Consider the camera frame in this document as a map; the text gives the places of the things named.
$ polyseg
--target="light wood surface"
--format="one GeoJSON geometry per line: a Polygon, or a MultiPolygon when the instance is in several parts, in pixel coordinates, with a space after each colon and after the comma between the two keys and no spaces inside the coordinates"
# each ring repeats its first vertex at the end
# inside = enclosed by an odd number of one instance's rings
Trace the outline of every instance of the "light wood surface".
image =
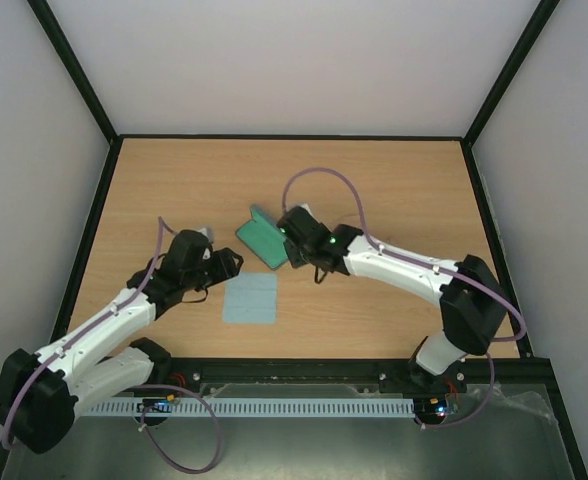
{"type": "MultiPolygon", "coordinates": [[[[256,203],[279,216],[288,178],[335,168],[359,190],[370,230],[393,245],[441,258],[491,257],[456,142],[128,139],[116,172],[71,328],[110,301],[152,255],[162,215],[174,229],[214,229],[215,247],[243,255],[245,272],[269,272],[235,236],[256,203]]],[[[307,202],[330,228],[357,225],[349,190],[324,174],[301,178],[290,203],[307,202]]],[[[166,237],[165,247],[170,239],[166,237]]],[[[247,358],[407,358],[441,328],[439,309],[386,284],[340,274],[315,285],[313,268],[278,275],[273,325],[223,322],[225,287],[203,304],[179,305],[133,337],[172,355],[247,358]]],[[[509,335],[507,321],[500,334],[509,335]]],[[[517,356],[514,344],[492,346],[517,356]]]]}

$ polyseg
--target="wooden table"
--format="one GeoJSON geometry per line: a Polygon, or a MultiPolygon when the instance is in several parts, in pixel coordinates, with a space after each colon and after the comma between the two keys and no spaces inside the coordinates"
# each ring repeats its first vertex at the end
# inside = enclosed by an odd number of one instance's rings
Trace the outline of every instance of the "wooden table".
{"type": "MultiPolygon", "coordinates": [[[[145,266],[158,215],[174,229],[211,226],[215,248],[240,253],[244,272],[269,272],[235,231],[249,219],[253,203],[278,218],[285,182],[310,166],[335,168],[355,183],[369,227],[381,240],[441,258],[462,260],[471,253],[491,264],[457,142],[127,139],[70,329],[145,266]]],[[[289,201],[309,203],[330,228],[358,225],[349,190],[331,176],[301,178],[289,201]]],[[[438,308],[386,284],[335,274],[315,285],[312,267],[285,265],[276,273],[273,325],[224,323],[220,285],[207,302],[176,306],[133,338],[147,336],[179,357],[408,358],[441,328],[438,308]]],[[[511,334],[507,321],[500,334],[511,334]]],[[[518,356],[513,343],[495,344],[491,352],[518,356]]]]}

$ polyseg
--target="wire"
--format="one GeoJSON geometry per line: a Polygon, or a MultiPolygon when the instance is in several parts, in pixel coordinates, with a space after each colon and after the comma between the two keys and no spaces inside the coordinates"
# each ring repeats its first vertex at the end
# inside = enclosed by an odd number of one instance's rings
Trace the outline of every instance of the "wire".
{"type": "Polygon", "coordinates": [[[143,410],[143,412],[141,413],[141,422],[140,422],[141,428],[140,428],[140,430],[144,431],[147,434],[147,438],[150,439],[150,442],[152,442],[154,449],[161,456],[163,461],[165,463],[167,463],[170,467],[178,470],[179,472],[189,473],[189,474],[205,473],[205,472],[209,472],[210,470],[212,470],[218,464],[220,457],[221,457],[221,453],[223,452],[223,430],[221,429],[221,424],[218,420],[218,417],[214,413],[214,410],[212,410],[212,407],[205,400],[203,400],[203,398],[200,395],[198,395],[194,392],[191,392],[191,391],[187,390],[186,388],[176,387],[173,385],[139,385],[138,387],[133,387],[132,389],[133,390],[167,390],[167,389],[169,389],[169,390],[174,390],[175,392],[179,392],[183,395],[186,395],[188,397],[192,397],[192,398],[195,398],[196,400],[198,400],[200,402],[200,404],[203,405],[203,407],[205,407],[207,412],[210,414],[210,417],[212,418],[212,421],[214,422],[214,429],[216,430],[216,451],[214,452],[214,456],[212,457],[212,460],[210,460],[210,462],[207,465],[205,465],[203,468],[192,469],[192,468],[184,467],[184,466],[176,463],[174,460],[172,460],[163,451],[161,446],[158,444],[158,442],[156,441],[156,439],[152,435],[152,432],[150,431],[149,427],[147,425],[145,425],[145,415],[153,408],[153,406],[149,406],[149,407],[145,408],[143,410]]]}
{"type": "MultiPolygon", "coordinates": [[[[147,286],[147,283],[150,281],[152,273],[154,272],[154,268],[156,267],[156,263],[158,262],[158,257],[161,254],[161,247],[163,246],[163,229],[164,228],[168,229],[169,231],[173,231],[167,226],[167,224],[163,221],[163,219],[161,217],[158,217],[158,236],[156,239],[156,248],[154,250],[154,257],[152,258],[152,261],[150,262],[150,266],[147,269],[147,272],[145,272],[145,276],[143,277],[143,281],[141,282],[141,284],[138,286],[138,288],[134,291],[134,293],[132,293],[132,295],[129,298],[127,298],[124,302],[122,302],[116,306],[117,312],[119,310],[127,307],[130,303],[132,303],[136,299],[136,297],[139,295],[139,293],[141,293],[143,291],[143,289],[147,286]]],[[[113,314],[114,314],[114,312],[112,310],[108,310],[105,313],[103,313],[103,315],[98,317],[96,320],[94,320],[93,322],[91,322],[90,324],[85,326],[73,338],[71,338],[69,341],[67,341],[65,344],[63,344],[63,346],[62,346],[63,353],[66,352],[67,350],[69,350],[70,348],[72,348],[72,346],[74,346],[74,344],[76,344],[88,332],[90,332],[92,329],[96,328],[98,325],[100,325],[105,320],[110,318],[113,314]]],[[[11,450],[14,447],[14,445],[10,441],[11,427],[12,427],[12,422],[14,421],[14,417],[16,416],[16,412],[18,411],[18,408],[21,405],[21,402],[25,398],[25,395],[27,394],[27,392],[29,391],[31,386],[34,384],[36,379],[41,375],[41,373],[43,373],[45,371],[45,369],[47,369],[47,367],[49,367],[58,358],[60,358],[60,356],[57,353],[53,353],[49,358],[47,358],[45,361],[43,361],[38,366],[38,368],[36,370],[34,370],[34,372],[30,375],[30,377],[23,384],[23,386],[19,390],[18,394],[16,395],[16,398],[14,399],[12,406],[10,407],[9,411],[7,412],[7,417],[5,418],[5,424],[3,425],[3,432],[1,434],[1,445],[6,450],[11,450]]]]}
{"type": "MultiPolygon", "coordinates": [[[[297,178],[302,177],[303,175],[307,175],[310,173],[317,173],[317,172],[318,173],[328,173],[330,175],[334,175],[335,177],[338,177],[350,189],[350,191],[352,192],[352,195],[354,196],[354,200],[356,201],[356,207],[358,208],[358,216],[359,216],[359,219],[361,222],[361,229],[363,230],[363,235],[365,236],[365,239],[367,240],[367,242],[372,246],[372,248],[374,248],[376,251],[379,251],[382,254],[385,254],[389,257],[396,258],[397,260],[401,260],[403,262],[415,265],[417,267],[422,267],[427,270],[432,270],[434,268],[434,265],[432,265],[429,262],[425,262],[423,260],[419,260],[417,258],[413,258],[408,255],[404,255],[402,253],[387,250],[386,248],[384,248],[384,246],[382,244],[377,243],[376,240],[370,235],[370,232],[367,228],[367,222],[365,220],[365,210],[363,209],[363,202],[361,201],[361,197],[358,194],[356,187],[354,186],[354,184],[352,182],[350,182],[350,180],[345,175],[343,175],[342,173],[340,173],[332,168],[327,168],[327,167],[306,168],[305,170],[301,170],[296,175],[294,175],[292,178],[290,178],[287,181],[287,183],[285,184],[285,188],[283,189],[283,196],[281,199],[283,213],[287,212],[287,193],[289,192],[294,181],[297,178]]],[[[509,336],[509,337],[495,337],[492,340],[492,342],[514,342],[514,341],[520,340],[521,338],[523,338],[525,336],[525,334],[527,333],[527,327],[525,326],[525,320],[523,319],[523,316],[509,301],[507,301],[501,295],[499,295],[496,292],[494,292],[493,290],[487,288],[482,283],[477,282],[473,278],[470,278],[467,275],[463,275],[461,273],[455,272],[454,270],[440,267],[438,272],[444,273],[445,275],[449,275],[452,278],[456,278],[457,280],[465,282],[468,285],[478,289],[479,291],[488,295],[490,298],[492,298],[496,302],[500,303],[503,307],[505,307],[514,316],[514,318],[516,318],[516,320],[518,321],[518,324],[519,324],[518,333],[516,333],[515,335],[512,335],[512,336],[509,336]]]]}
{"type": "Polygon", "coordinates": [[[486,353],[485,356],[487,357],[487,364],[490,367],[490,381],[487,386],[487,393],[485,394],[485,397],[483,397],[483,400],[481,401],[479,406],[476,407],[476,410],[474,410],[465,418],[455,420],[451,423],[441,423],[440,425],[428,425],[427,423],[423,423],[420,418],[414,417],[416,423],[418,423],[421,426],[421,430],[440,430],[441,428],[456,427],[469,422],[479,413],[481,413],[481,410],[485,408],[485,405],[487,405],[487,402],[490,401],[490,398],[492,398],[492,393],[494,392],[494,361],[492,360],[492,356],[489,354],[489,352],[486,353]]]}

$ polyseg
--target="gray floor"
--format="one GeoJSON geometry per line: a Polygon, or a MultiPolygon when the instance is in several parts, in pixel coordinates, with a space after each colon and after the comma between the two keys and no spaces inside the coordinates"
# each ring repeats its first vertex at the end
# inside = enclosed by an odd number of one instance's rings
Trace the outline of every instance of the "gray floor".
{"type": "MultiPolygon", "coordinates": [[[[208,479],[571,479],[554,423],[490,404],[461,427],[421,432],[411,420],[222,419],[225,454],[208,479]]],[[[206,419],[175,418],[156,436],[179,463],[214,449],[206,419]]],[[[44,455],[12,453],[5,480],[179,479],[130,418],[81,418],[44,455]]]]}

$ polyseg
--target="black frame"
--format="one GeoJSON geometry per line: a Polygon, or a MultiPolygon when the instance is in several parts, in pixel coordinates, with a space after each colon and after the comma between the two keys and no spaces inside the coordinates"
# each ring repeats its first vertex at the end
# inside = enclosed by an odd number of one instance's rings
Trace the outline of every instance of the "black frame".
{"type": "MultiPolygon", "coordinates": [[[[99,101],[89,79],[85,75],[71,45],[67,41],[63,30],[56,20],[47,0],[27,0],[43,30],[50,39],[57,54],[61,58],[70,77],[74,81],[81,96],[85,100],[90,112],[94,116],[99,128],[110,144],[105,160],[103,172],[92,202],[81,243],[70,273],[70,279],[63,296],[59,314],[52,332],[51,340],[63,336],[69,327],[70,319],[85,268],[89,260],[92,244],[96,236],[98,224],[107,199],[116,162],[120,154],[123,140],[127,138],[185,138],[185,139],[261,139],[261,140],[360,140],[360,141],[456,141],[459,142],[465,164],[474,191],[474,196],[481,216],[487,241],[494,261],[497,276],[507,299],[519,308],[516,293],[512,285],[502,244],[498,236],[494,218],[489,207],[488,199],[481,177],[474,159],[472,147],[479,138],[483,128],[498,106],[511,81],[516,76],[521,64],[542,32],[547,21],[554,12],[560,0],[540,0],[530,21],[521,34],[518,42],[508,57],[503,69],[489,91],[483,105],[472,122],[465,137],[460,136],[339,136],[339,135],[119,135],[112,126],[101,102],[99,101]]],[[[512,328],[518,329],[518,324],[511,318],[512,328]]],[[[547,359],[534,358],[529,338],[525,336],[517,342],[519,359],[496,359],[494,361],[496,376],[501,383],[513,384],[544,384],[550,397],[554,415],[559,422],[561,436],[565,443],[568,458],[577,480],[587,479],[587,471],[572,432],[570,420],[567,416],[563,399],[556,382],[551,363],[547,359]]],[[[271,359],[175,359],[177,365],[188,370],[199,372],[201,382],[217,383],[229,382],[236,379],[239,382],[261,381],[272,377],[286,375],[290,381],[297,376],[316,376],[319,382],[330,381],[340,372],[347,376],[350,382],[379,384],[379,373],[392,363],[406,363],[407,360],[271,360],[271,359]]],[[[485,383],[489,376],[487,363],[483,360],[470,360],[462,364],[462,371],[468,383],[485,383]]],[[[0,478],[7,462],[8,452],[0,447],[0,478]]]]}

